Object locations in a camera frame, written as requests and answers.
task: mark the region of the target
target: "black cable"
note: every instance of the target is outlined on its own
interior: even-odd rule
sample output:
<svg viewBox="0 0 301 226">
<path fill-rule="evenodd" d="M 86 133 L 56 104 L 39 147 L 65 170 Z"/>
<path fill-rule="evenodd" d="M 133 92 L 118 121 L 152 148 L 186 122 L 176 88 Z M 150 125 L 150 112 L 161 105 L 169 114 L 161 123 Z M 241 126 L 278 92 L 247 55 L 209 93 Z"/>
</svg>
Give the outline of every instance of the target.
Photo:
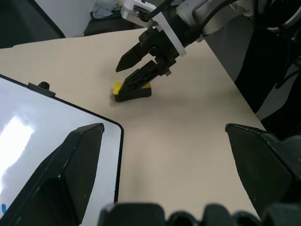
<svg viewBox="0 0 301 226">
<path fill-rule="evenodd" d="M 259 0 L 254 0 L 253 1 L 253 19 L 254 19 L 254 27 L 257 26 L 258 23 L 258 4 Z"/>
<path fill-rule="evenodd" d="M 237 0 L 225 0 L 221 4 L 219 4 L 207 17 L 206 19 L 198 26 L 191 28 L 189 31 L 185 33 L 185 37 L 188 39 L 190 43 L 193 43 L 196 39 L 198 39 L 207 25 L 207 23 L 212 19 L 212 17 L 218 13 L 222 8 L 228 6 L 229 4 L 235 2 Z"/>
<path fill-rule="evenodd" d="M 263 13 L 264 14 L 268 11 L 268 9 L 270 8 L 271 4 L 272 4 L 272 0 L 267 0 L 267 2 L 265 3 L 264 9 L 263 9 Z"/>
<path fill-rule="evenodd" d="M 299 64 L 297 61 L 295 61 L 293 64 L 301 69 L 301 64 Z"/>
<path fill-rule="evenodd" d="M 139 18 L 144 21 L 148 22 L 150 19 L 152 19 L 155 15 L 162 12 L 168 5 L 170 5 L 174 0 L 165 0 L 162 2 L 157 8 L 155 8 L 153 11 L 151 11 L 149 14 L 146 15 L 139 15 Z"/>
<path fill-rule="evenodd" d="M 297 71 L 294 71 L 293 73 L 290 73 L 288 76 L 286 76 L 280 83 L 277 83 L 278 88 L 280 88 L 284 83 L 286 83 L 291 77 L 295 76 L 296 74 L 300 75 L 301 70 L 298 69 Z"/>
<path fill-rule="evenodd" d="M 283 81 L 285 79 L 286 72 L 289 68 L 289 63 L 290 63 L 290 58 L 291 58 L 291 39 L 288 36 L 288 34 L 286 33 L 286 31 L 282 25 L 279 26 L 278 28 L 281 31 L 281 33 L 285 39 L 285 42 L 287 44 L 287 54 L 286 54 L 286 60 L 285 60 L 285 65 L 284 65 L 283 71 L 280 74 L 280 77 L 278 78 L 278 81 L 275 86 L 275 88 L 277 88 L 277 89 L 281 87 L 280 84 L 284 84 Z"/>
</svg>

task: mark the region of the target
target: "table surface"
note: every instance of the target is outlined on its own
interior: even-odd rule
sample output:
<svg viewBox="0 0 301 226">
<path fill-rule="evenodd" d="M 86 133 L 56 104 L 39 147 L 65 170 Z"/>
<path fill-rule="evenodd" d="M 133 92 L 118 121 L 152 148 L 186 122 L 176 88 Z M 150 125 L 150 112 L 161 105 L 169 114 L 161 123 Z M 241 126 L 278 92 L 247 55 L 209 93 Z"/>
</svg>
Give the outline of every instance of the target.
<svg viewBox="0 0 301 226">
<path fill-rule="evenodd" d="M 142 32 L 0 49 L 0 73 L 23 83 L 47 81 L 57 97 L 123 126 L 120 202 L 158 202 L 167 215 L 186 210 L 197 218 L 211 202 L 255 213 L 224 128 L 226 123 L 263 127 L 205 41 L 188 46 L 172 74 L 151 83 L 151 97 L 113 101 L 114 83 L 150 59 L 115 72 Z"/>
</svg>

